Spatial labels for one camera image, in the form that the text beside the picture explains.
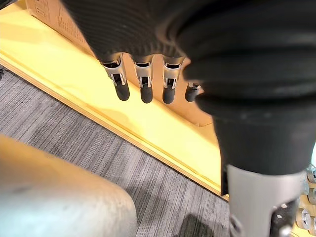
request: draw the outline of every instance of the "silver metal bracket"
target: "silver metal bracket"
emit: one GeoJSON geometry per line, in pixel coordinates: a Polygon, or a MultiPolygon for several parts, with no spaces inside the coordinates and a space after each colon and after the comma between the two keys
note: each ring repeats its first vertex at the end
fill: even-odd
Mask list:
{"type": "Polygon", "coordinates": [[[193,88],[193,87],[196,88],[196,89],[200,89],[201,88],[200,85],[197,85],[197,84],[195,84],[193,82],[189,82],[188,85],[189,85],[190,88],[193,88]]]}
{"type": "Polygon", "coordinates": [[[140,87],[144,87],[143,78],[147,78],[148,86],[151,87],[153,84],[153,64],[148,62],[147,66],[139,66],[140,64],[135,63],[136,75],[139,81],[140,87]]]}
{"type": "Polygon", "coordinates": [[[170,80],[172,80],[172,89],[177,85],[177,81],[181,71],[181,64],[169,65],[164,62],[163,64],[163,87],[168,88],[170,80]]]}
{"type": "Polygon", "coordinates": [[[126,84],[126,72],[122,56],[120,56],[117,61],[101,63],[101,65],[105,68],[105,71],[115,86],[118,85],[119,81],[122,85],[126,84]]]}

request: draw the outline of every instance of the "wooden edge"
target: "wooden edge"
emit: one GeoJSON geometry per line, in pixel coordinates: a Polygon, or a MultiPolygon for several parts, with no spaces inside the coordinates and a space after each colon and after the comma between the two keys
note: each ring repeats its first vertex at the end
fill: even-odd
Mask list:
{"type": "MultiPolygon", "coordinates": [[[[84,110],[80,106],[76,105],[72,101],[68,100],[67,98],[55,93],[49,87],[43,85],[42,83],[38,82],[36,79],[34,79],[31,76],[29,76],[27,73],[23,72],[22,70],[18,69],[17,67],[15,67],[11,63],[9,63],[9,61],[5,59],[6,57],[4,55],[0,54],[0,56],[1,56],[0,57],[0,63],[3,66],[5,66],[6,68],[8,68],[9,70],[11,70],[12,72],[14,72],[15,74],[17,74],[18,76],[20,76],[21,78],[25,79],[26,81],[28,81],[29,83],[31,83],[34,86],[38,87],[39,89],[43,90],[47,94],[51,95],[52,97],[56,98],[57,100],[61,101],[64,104],[66,104],[67,106],[71,107],[72,109],[78,111],[79,113],[83,114],[84,116],[88,117],[89,119],[95,121],[96,123],[100,124],[101,126],[105,127],[106,129],[110,130],[111,132],[117,134],[118,136],[122,137],[123,139],[127,140],[128,142],[132,143],[133,145],[139,147],[143,151],[145,151],[145,152],[149,153],[150,155],[156,157],[157,159],[159,159],[163,163],[167,164],[171,168],[173,168],[173,169],[177,170],[178,172],[184,174],[186,177],[190,178],[191,180],[195,181],[199,185],[207,188],[211,192],[213,192],[216,195],[221,197],[221,193],[220,193],[219,190],[213,188],[212,186],[208,185],[206,182],[200,180],[199,178],[195,177],[193,174],[191,174],[188,171],[186,171],[185,169],[181,168],[180,167],[180,166],[182,166],[181,164],[179,164],[179,166],[177,166],[177,165],[173,164],[172,162],[168,161],[167,159],[165,159],[162,155],[160,155],[156,151],[156,148],[152,147],[149,144],[147,144],[147,146],[145,146],[142,142],[140,142],[139,138],[137,138],[134,135],[129,134],[127,131],[125,131],[126,133],[128,133],[128,135],[127,135],[126,133],[124,133],[122,131],[122,129],[119,129],[117,127],[117,125],[113,124],[111,121],[109,121],[107,119],[105,119],[106,122],[102,121],[98,117],[96,117],[93,114],[87,112],[86,110],[84,110]]],[[[229,196],[228,195],[222,196],[221,198],[223,198],[224,200],[227,200],[227,201],[229,200],[229,196]]]]}

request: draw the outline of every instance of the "black fingertip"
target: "black fingertip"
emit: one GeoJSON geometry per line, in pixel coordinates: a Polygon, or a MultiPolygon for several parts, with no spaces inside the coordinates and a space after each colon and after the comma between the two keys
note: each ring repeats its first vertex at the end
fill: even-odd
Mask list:
{"type": "Polygon", "coordinates": [[[115,86],[115,91],[117,92],[118,98],[122,101],[126,101],[129,99],[129,88],[126,82],[125,85],[118,84],[115,86]]]}
{"type": "Polygon", "coordinates": [[[144,85],[140,88],[140,97],[142,101],[146,104],[150,103],[153,100],[153,88],[147,87],[144,85]]]}
{"type": "Polygon", "coordinates": [[[198,95],[198,88],[187,86],[185,98],[188,102],[193,102],[198,95]]]}
{"type": "Polygon", "coordinates": [[[163,88],[162,99],[164,103],[166,104],[172,103],[174,100],[174,93],[175,93],[175,89],[172,89],[172,87],[163,88]]]}

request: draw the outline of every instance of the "floor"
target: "floor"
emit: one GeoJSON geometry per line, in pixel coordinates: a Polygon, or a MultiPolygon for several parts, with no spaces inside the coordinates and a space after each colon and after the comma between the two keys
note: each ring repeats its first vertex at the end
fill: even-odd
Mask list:
{"type": "Polygon", "coordinates": [[[0,68],[0,133],[127,190],[137,210],[137,237],[229,236],[226,201],[0,68]]]}

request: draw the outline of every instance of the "robotic hand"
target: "robotic hand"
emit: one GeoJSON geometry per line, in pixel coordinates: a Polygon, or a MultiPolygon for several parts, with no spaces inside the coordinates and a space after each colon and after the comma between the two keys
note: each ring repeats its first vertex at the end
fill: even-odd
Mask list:
{"type": "Polygon", "coordinates": [[[164,56],[166,103],[190,58],[183,74],[188,92],[201,85],[196,103],[214,120],[231,236],[288,236],[316,140],[316,1],[63,2],[121,100],[129,97],[123,52],[145,103],[153,54],[164,56]]]}

